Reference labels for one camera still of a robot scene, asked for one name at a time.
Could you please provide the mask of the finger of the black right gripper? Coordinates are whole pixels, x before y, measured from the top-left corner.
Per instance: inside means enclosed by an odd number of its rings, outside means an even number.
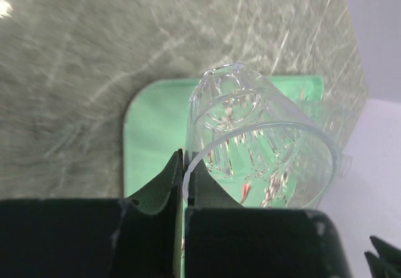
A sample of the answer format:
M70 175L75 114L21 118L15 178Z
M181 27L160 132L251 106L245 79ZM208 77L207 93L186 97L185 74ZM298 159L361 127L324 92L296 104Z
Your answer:
M373 278L400 278L400 249L371 235L370 242L378 255L364 253Z

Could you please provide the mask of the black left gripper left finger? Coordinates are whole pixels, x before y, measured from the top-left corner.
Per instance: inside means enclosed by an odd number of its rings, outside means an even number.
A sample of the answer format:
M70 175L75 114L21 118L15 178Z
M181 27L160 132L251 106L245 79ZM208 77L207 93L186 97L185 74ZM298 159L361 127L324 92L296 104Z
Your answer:
M2 277L179 277L183 154L127 198L1 201Z

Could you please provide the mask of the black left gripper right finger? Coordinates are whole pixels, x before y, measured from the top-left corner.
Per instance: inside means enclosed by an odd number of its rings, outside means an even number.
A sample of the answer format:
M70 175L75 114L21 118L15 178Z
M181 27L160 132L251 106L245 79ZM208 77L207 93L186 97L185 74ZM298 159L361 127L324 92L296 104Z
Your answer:
M245 208L200 162L185 211L186 277L350 277L335 225L318 210Z

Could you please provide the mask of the clear faceted drinking glass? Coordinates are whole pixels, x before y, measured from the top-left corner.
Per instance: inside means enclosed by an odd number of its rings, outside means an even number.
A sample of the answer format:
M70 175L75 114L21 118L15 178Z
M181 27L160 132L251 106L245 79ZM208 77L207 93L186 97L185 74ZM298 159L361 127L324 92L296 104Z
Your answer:
M317 207L352 160L344 109L287 97L243 63L207 70L189 100L183 196L189 206Z

